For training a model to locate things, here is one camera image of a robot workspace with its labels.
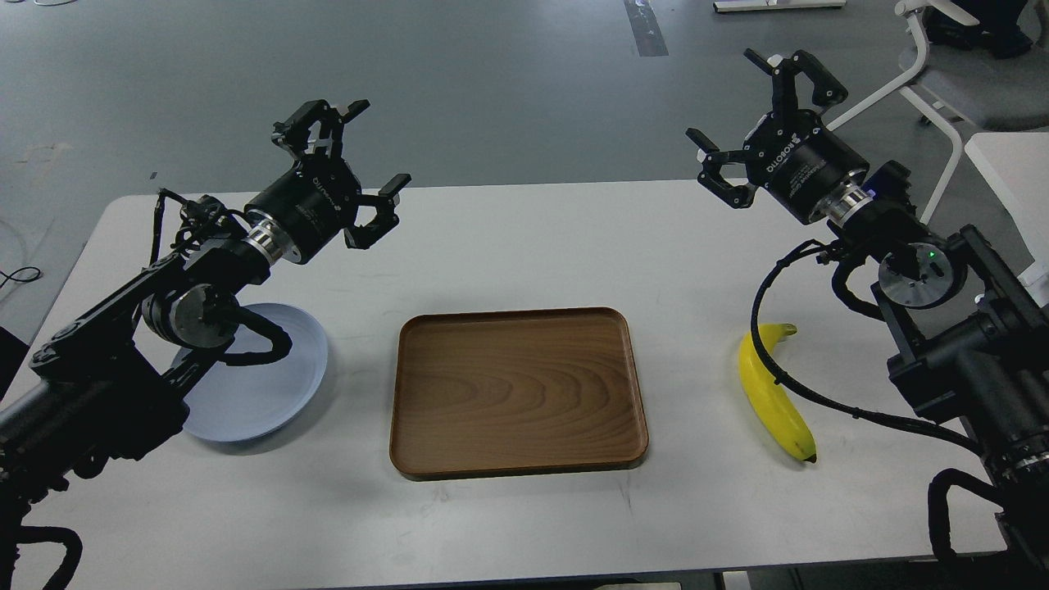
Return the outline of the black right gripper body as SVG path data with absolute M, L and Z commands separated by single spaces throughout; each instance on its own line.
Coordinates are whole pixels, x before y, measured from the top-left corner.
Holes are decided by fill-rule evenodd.
M 791 216 L 804 225 L 825 218 L 820 202 L 839 194 L 849 180 L 862 183 L 870 171 L 866 159 L 842 139 L 825 129 L 815 111 L 761 117 L 744 139 L 748 153 L 747 180 L 768 191 Z

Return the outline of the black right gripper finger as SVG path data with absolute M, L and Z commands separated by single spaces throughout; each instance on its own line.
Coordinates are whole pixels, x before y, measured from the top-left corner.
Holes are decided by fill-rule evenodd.
M 794 124 L 820 122 L 825 112 L 849 98 L 849 90 L 812 52 L 797 50 L 790 57 L 765 57 L 752 48 L 744 56 L 772 79 L 771 111 L 764 123 Z M 818 111 L 801 109 L 797 96 L 797 77 L 804 75 L 812 84 L 811 103 Z
M 697 182 L 731 208 L 749 208 L 756 196 L 756 186 L 749 180 L 744 184 L 731 184 L 724 178 L 722 169 L 727 165 L 756 161 L 761 159 L 758 151 L 752 149 L 750 145 L 745 145 L 738 150 L 720 150 L 715 142 L 697 128 L 686 128 L 686 138 L 697 146 L 697 156 L 702 164 Z

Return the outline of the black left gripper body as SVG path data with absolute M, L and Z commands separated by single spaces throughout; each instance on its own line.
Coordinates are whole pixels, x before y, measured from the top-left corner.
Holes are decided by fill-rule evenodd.
M 269 218 L 284 232 L 284 259 L 305 265 L 356 220 L 362 186 L 343 161 L 300 161 L 247 203 L 252 223 Z

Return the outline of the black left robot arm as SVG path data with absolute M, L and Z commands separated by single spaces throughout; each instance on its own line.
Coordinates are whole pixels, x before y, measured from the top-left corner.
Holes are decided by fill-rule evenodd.
M 394 175 L 367 194 L 343 159 L 345 127 L 370 108 L 303 103 L 274 124 L 292 167 L 241 210 L 210 195 L 157 192 L 150 264 L 30 356 L 39 383 L 2 410 L 2 586 L 30 544 L 65 553 L 45 583 L 65 589 L 83 543 L 74 530 L 24 524 L 34 504 L 91 479 L 107 462 L 141 460 L 179 433 L 186 397 L 215 365 L 270 365 L 293 343 L 284 329 L 240 305 L 281 259 L 305 265 L 338 233 L 366 250 L 397 228 Z

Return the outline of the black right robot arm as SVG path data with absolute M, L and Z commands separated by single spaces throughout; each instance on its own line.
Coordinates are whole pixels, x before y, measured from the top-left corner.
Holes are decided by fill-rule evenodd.
M 933 556 L 967 588 L 1047 586 L 1047 313 L 975 225 L 942 238 L 915 216 L 909 170 L 877 170 L 833 134 L 823 114 L 847 89 L 812 52 L 745 57 L 771 78 L 770 111 L 737 150 L 686 131 L 703 167 L 698 183 L 735 209 L 765 190 L 799 223 L 827 222 L 832 243 L 806 240 L 776 262 L 751 305 L 749 331 L 776 384 L 806 400 L 890 429 L 952 443 L 979 457 L 986 479 L 956 468 L 928 488 Z M 765 292 L 795 261 L 835 264 L 835 297 L 883 322 L 898 350 L 889 380 L 914 418 L 862 410 L 828 399 L 793 378 L 758 339 Z M 948 494 L 962 488 L 997 505 L 1006 542 L 988 576 L 951 542 Z

